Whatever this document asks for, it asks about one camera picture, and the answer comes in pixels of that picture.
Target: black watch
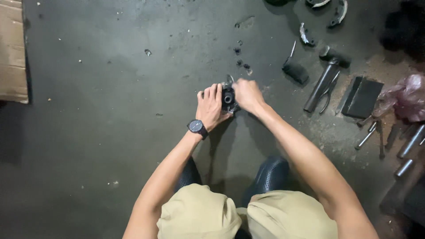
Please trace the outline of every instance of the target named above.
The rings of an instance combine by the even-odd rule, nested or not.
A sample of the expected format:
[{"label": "black watch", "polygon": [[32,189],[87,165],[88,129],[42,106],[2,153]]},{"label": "black watch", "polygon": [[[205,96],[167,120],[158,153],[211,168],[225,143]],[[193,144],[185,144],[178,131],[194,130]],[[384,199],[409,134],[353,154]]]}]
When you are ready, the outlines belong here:
[{"label": "black watch", "polygon": [[198,119],[192,120],[189,124],[187,124],[187,127],[192,133],[200,134],[202,135],[202,140],[206,139],[208,137],[208,131],[205,128],[202,121]]}]

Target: concrete floor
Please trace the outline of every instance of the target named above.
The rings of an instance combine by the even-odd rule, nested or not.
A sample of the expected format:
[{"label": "concrete floor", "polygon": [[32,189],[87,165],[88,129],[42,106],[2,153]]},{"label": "concrete floor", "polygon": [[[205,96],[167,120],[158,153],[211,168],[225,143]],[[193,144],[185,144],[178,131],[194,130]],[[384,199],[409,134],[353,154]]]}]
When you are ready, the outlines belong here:
[{"label": "concrete floor", "polygon": [[[120,238],[144,183],[194,118],[196,92],[226,74],[256,80],[265,100],[340,170],[380,236],[401,238],[378,208],[395,182],[395,152],[379,160],[378,134],[356,152],[365,131],[334,116],[353,76],[390,85],[416,70],[377,40],[397,1],[350,2],[334,30],[326,24],[336,1],[318,11],[301,0],[280,8],[261,0],[40,3],[24,0],[32,103],[0,109],[2,238]],[[300,44],[301,21],[316,48]],[[235,56],[239,40],[242,54]],[[294,40],[295,58],[311,77],[303,88],[281,70]],[[326,113],[307,115],[302,108],[323,71],[318,51],[325,44],[354,61]],[[251,65],[251,76],[238,59]],[[238,205],[261,162],[278,152],[272,135],[239,112],[194,157],[203,180]]]}]

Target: pliers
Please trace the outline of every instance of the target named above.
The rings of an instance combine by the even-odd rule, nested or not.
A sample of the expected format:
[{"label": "pliers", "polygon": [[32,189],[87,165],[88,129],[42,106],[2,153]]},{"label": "pliers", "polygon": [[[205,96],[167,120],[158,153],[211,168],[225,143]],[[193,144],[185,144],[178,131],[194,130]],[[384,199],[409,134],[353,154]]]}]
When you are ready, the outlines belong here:
[{"label": "pliers", "polygon": [[340,75],[341,71],[338,71],[338,73],[335,75],[335,77],[333,78],[333,80],[329,83],[328,88],[325,90],[325,92],[323,92],[323,94],[319,97],[319,101],[321,101],[321,99],[324,96],[327,96],[328,98],[326,99],[326,104],[323,107],[323,109],[319,112],[319,114],[322,114],[323,112],[325,112],[326,108],[328,108],[328,105],[331,101],[331,94],[332,91],[334,91],[335,86],[337,85],[338,82],[338,76]]}]

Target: watch face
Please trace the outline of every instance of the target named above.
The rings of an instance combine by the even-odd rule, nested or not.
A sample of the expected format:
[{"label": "watch face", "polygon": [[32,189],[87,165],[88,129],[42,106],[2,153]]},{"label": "watch face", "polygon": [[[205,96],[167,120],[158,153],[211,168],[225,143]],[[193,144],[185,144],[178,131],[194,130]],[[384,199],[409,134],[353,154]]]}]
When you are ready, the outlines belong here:
[{"label": "watch face", "polygon": [[192,132],[198,132],[202,129],[202,122],[200,120],[194,120],[192,122],[190,122],[189,124],[189,129]]}]

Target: hammer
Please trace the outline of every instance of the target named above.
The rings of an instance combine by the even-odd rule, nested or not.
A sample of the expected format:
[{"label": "hammer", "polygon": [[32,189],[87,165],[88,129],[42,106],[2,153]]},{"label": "hammer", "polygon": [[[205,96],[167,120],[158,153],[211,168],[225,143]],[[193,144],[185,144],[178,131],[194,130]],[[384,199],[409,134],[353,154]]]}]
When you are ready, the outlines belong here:
[{"label": "hammer", "polygon": [[351,57],[343,55],[329,46],[325,46],[319,53],[319,58],[328,61],[329,64],[322,73],[319,81],[313,89],[309,99],[304,105],[304,110],[311,113],[317,107],[320,96],[329,88],[331,81],[335,78],[339,71],[339,67],[348,68],[351,64]]}]

